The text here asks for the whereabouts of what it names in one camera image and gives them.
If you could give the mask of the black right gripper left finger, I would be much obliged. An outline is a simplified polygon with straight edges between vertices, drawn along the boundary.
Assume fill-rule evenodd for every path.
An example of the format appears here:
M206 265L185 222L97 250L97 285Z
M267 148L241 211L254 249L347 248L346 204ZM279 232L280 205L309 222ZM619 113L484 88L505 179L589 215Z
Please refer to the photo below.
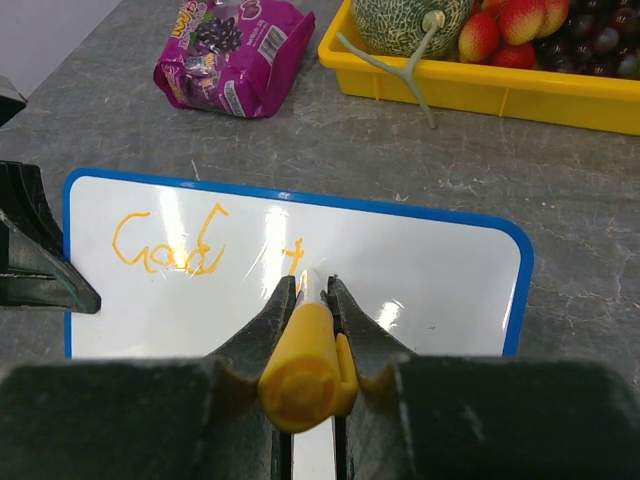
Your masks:
M5 479L288 479L292 440L257 383L293 312L283 277L263 309L195 359L1 369Z

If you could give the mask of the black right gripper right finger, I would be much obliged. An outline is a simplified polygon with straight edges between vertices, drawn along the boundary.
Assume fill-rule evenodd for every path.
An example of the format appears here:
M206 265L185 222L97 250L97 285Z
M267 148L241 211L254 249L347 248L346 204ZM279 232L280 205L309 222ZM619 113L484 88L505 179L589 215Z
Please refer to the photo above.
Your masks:
M428 356L374 322L343 281L327 298L359 394L335 431L341 479L635 479L639 405L591 361Z

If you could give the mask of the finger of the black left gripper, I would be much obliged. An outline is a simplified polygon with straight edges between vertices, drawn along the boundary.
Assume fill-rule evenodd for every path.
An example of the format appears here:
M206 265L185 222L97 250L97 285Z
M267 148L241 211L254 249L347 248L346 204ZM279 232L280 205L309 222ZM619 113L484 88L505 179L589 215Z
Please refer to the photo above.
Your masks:
M36 246L63 257L63 234L47 202L37 165L1 162L1 210Z
M3 209L1 306L95 314L101 296L64 257L59 228Z

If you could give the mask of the white marker with yellow cap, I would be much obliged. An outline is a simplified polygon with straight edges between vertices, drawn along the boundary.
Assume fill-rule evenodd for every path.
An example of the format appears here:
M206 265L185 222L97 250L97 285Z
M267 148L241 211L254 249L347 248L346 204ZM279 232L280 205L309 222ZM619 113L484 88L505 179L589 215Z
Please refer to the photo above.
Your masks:
M326 285L312 269L301 273L294 309L258 382L264 413L285 433L348 416L359 391L350 344L335 331Z

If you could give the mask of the blue framed whiteboard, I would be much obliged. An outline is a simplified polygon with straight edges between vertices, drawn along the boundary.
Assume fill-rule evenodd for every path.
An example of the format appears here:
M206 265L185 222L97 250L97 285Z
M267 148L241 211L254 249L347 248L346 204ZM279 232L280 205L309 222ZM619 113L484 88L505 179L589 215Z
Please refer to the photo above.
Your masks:
M68 357L224 359L204 479L414 478L394 357L515 354L534 264L494 216L98 169L66 181L64 251L101 298L67 317ZM350 417L295 436L239 382L282 330L254 317L286 276L287 302L339 284L336 323L371 379Z

